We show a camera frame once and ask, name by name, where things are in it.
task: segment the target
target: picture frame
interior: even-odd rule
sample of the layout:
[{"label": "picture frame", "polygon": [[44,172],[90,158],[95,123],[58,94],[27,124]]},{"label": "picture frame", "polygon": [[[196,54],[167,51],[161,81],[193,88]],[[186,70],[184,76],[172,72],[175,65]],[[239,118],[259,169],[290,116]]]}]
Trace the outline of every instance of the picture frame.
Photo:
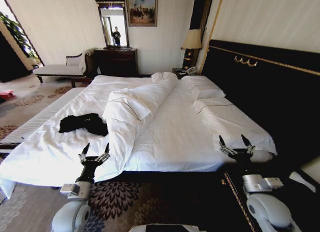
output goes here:
[{"label": "picture frame", "polygon": [[130,27],[157,26],[158,0],[126,0]]}]

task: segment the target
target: robot finger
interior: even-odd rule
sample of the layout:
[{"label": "robot finger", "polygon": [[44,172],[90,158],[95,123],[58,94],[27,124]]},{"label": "robot finger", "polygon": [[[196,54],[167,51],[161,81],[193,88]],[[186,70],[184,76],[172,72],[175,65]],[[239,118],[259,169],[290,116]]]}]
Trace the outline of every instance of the robot finger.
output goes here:
[{"label": "robot finger", "polygon": [[241,134],[241,138],[242,138],[242,141],[245,144],[245,146],[248,147],[251,145],[250,141],[243,134]]},{"label": "robot finger", "polygon": [[105,153],[105,154],[108,154],[108,153],[109,153],[109,143],[106,145],[105,150],[104,150],[104,153]]},{"label": "robot finger", "polygon": [[86,147],[84,147],[84,149],[82,150],[82,154],[87,154],[87,152],[88,152],[88,150],[89,150],[89,146],[90,146],[90,143],[88,143],[87,145],[86,145]]},{"label": "robot finger", "polygon": [[224,141],[224,139],[221,137],[221,135],[219,135],[219,140],[220,140],[220,142],[219,142],[220,146],[221,146],[222,148],[223,148],[223,147],[226,147],[225,141]]}]

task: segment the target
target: wooden dresser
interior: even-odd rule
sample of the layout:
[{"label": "wooden dresser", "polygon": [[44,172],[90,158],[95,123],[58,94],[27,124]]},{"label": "wooden dresser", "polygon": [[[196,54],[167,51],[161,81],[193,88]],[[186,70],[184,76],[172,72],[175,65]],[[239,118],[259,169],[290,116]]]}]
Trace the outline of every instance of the wooden dresser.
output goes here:
[{"label": "wooden dresser", "polygon": [[96,49],[94,58],[102,75],[137,77],[139,74],[136,48],[107,47]]}]

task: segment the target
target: white wall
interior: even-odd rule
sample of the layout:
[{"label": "white wall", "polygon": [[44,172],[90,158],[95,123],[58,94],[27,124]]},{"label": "white wall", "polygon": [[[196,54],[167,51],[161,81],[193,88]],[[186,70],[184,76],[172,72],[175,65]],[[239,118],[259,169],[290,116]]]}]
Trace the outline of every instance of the white wall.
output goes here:
[{"label": "white wall", "polygon": [[[46,65],[105,47],[95,0],[7,0]],[[194,0],[158,0],[157,27],[128,27],[140,74],[181,67]]]},{"label": "white wall", "polygon": [[223,0],[211,38],[319,53],[319,5],[320,0]]}]

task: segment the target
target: lampshade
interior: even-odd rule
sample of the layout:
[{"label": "lampshade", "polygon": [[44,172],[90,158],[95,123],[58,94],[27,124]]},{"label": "lampshade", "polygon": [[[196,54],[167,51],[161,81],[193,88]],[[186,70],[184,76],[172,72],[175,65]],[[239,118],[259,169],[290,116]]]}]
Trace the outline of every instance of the lampshade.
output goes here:
[{"label": "lampshade", "polygon": [[182,49],[201,49],[200,29],[190,29],[183,42]]}]

